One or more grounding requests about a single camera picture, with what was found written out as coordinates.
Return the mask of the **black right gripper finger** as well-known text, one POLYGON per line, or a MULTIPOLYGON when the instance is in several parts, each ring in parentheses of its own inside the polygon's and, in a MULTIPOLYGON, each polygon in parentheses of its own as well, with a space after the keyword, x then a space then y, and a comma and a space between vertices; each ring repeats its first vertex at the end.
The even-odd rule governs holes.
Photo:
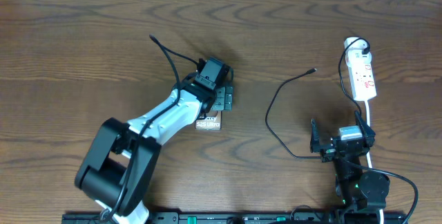
POLYGON ((372 130, 372 128, 364 121, 359 111, 354 112, 356 124, 360 127, 363 138, 367 143, 368 147, 372 147, 375 142, 376 133, 372 130))
POLYGON ((318 128, 315 119, 311 120, 311 140, 310 140, 310 152, 320 152, 320 136, 318 134, 318 128))

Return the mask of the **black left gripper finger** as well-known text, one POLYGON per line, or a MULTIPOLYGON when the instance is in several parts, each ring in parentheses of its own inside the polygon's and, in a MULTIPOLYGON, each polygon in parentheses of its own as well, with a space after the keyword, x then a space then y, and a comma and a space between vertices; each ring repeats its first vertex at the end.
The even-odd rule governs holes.
POLYGON ((224 110, 231 111, 233 108, 233 87, 225 87, 224 110))
POLYGON ((216 90, 216 99, 213 103, 211 110, 212 111, 223 111, 225 105, 225 87, 220 87, 216 90))

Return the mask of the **Galaxy S25 Ultra smartphone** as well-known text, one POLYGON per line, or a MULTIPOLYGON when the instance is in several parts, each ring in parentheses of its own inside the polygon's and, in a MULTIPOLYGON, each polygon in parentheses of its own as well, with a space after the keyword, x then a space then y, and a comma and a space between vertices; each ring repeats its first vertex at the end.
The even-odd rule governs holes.
POLYGON ((219 131, 222 128, 222 112, 210 111, 204 117, 195 121, 197 130, 219 131))

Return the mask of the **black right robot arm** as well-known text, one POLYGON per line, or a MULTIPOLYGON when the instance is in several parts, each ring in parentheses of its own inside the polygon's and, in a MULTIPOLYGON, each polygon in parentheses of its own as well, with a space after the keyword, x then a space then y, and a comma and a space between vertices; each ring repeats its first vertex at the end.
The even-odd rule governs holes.
POLYGON ((336 171, 336 194, 343 206, 334 211, 335 223, 375 223, 386 207, 390 190, 389 178, 371 169, 361 168, 360 157, 374 144, 375 132, 355 112, 354 126, 342 127, 328 143, 320 141, 315 120, 311 121, 310 151, 322 162, 332 162, 336 171))

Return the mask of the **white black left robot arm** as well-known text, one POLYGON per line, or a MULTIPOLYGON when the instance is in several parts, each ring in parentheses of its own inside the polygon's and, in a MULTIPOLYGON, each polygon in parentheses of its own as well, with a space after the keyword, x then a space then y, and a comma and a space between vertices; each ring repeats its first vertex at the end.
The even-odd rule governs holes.
POLYGON ((170 95, 148 113, 127 122, 107 119, 75 176, 75 186, 102 207, 101 223, 145 223, 142 199, 162 146, 179 130, 204 117, 225 95, 233 69, 214 57, 178 80, 170 95))

